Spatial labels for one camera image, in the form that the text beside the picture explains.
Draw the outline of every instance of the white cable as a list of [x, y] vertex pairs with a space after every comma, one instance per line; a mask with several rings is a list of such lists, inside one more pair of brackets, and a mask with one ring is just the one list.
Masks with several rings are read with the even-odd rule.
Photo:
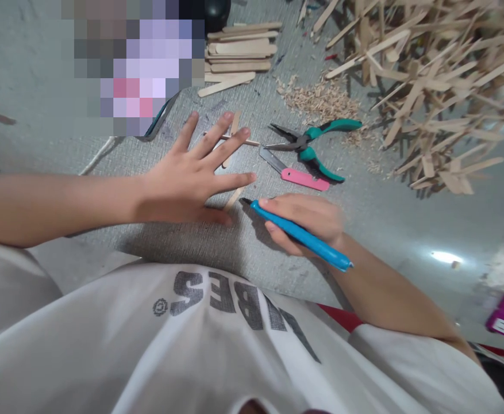
[[95, 165], [99, 162], [100, 158], [110, 149], [112, 144], [114, 144], [117, 136], [112, 136], [108, 138], [108, 141], [102, 146], [101, 149], [98, 150], [97, 154], [91, 159], [91, 162], [87, 164], [87, 166], [79, 173], [79, 175], [86, 175], [89, 171], [93, 169]]

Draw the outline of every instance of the green pliers handle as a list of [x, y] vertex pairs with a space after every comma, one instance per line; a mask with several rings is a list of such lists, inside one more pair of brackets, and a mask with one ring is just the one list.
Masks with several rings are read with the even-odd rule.
[[350, 119], [342, 119], [342, 120], [334, 120], [327, 122], [326, 124], [322, 124], [318, 128], [313, 127], [309, 128], [305, 135], [308, 135], [311, 140], [319, 138], [326, 132], [330, 131], [355, 131], [363, 126], [361, 121], [350, 120]]
[[[323, 124], [319, 126], [318, 128], [309, 128], [306, 132], [305, 135], [310, 137], [310, 140], [314, 140], [316, 138], [319, 138], [321, 135], [323, 135], [325, 132], [330, 132], [330, 131], [355, 131], [356, 129], [359, 129], [363, 126], [363, 123], [360, 121], [356, 120], [351, 120], [351, 119], [340, 119], [340, 120], [334, 120], [327, 122], [326, 124]], [[304, 161], [305, 163], [308, 163], [312, 167], [314, 167], [316, 170], [318, 170], [322, 175], [325, 177], [336, 181], [336, 182], [344, 182], [345, 178], [341, 177], [337, 174], [334, 174], [330, 172], [317, 158], [317, 154], [315, 153], [315, 150], [312, 149], [311, 147], [307, 147], [305, 150], [299, 153], [299, 159], [301, 161]]]

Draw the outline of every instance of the blue pen knife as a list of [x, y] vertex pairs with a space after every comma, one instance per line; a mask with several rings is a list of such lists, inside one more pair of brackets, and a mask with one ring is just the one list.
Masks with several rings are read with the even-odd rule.
[[353, 263], [349, 261], [348, 257], [336, 249], [330, 247], [321, 239], [313, 236], [310, 232], [300, 227], [296, 223], [286, 220], [285, 218], [279, 217], [273, 213], [265, 211], [259, 206], [257, 200], [249, 200], [247, 198], [241, 198], [240, 200], [249, 204], [250, 207], [264, 219], [272, 221], [278, 227], [280, 227], [286, 234], [295, 238], [298, 242], [303, 244], [321, 259], [327, 261], [330, 265], [334, 266], [338, 270], [345, 272], [348, 267], [353, 267]]

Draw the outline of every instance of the pink utility knife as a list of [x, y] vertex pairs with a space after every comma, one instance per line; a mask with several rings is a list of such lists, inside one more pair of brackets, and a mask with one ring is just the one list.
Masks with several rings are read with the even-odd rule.
[[319, 191], [327, 191], [330, 187], [328, 181], [315, 178], [306, 172], [302, 173], [301, 171], [286, 167], [281, 160], [274, 156], [271, 151], [266, 149], [263, 145], [259, 148], [259, 155], [267, 161], [271, 167], [276, 169], [280, 173], [280, 177], [285, 181], [290, 181]]

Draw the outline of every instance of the pixelated blurred area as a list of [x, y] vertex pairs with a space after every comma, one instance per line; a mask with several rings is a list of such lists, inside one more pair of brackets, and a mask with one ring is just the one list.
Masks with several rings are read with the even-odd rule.
[[143, 136], [167, 100], [203, 82], [203, 4], [169, 0], [62, 0], [74, 22], [74, 77], [97, 79], [114, 135]]

